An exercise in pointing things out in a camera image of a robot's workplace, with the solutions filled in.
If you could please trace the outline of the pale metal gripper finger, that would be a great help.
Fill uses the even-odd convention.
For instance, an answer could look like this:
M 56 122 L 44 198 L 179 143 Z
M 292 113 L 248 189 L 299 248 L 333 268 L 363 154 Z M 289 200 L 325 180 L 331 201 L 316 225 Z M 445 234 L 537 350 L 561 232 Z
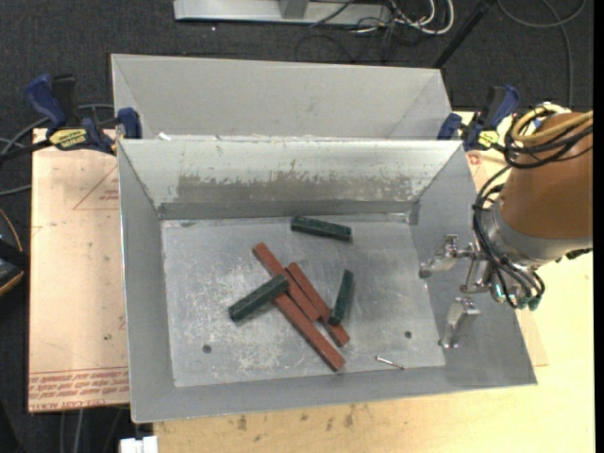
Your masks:
M 441 245 L 431 257 L 421 263 L 418 276 L 429 278 L 435 273 L 446 272 L 455 265 L 457 260 L 470 258 L 473 255 L 474 246 L 471 243 L 462 246 L 459 243 L 458 235 L 445 235 Z
M 479 316 L 480 310 L 471 297 L 457 297 L 446 314 L 445 333 L 439 345 L 442 348 L 458 347 Z

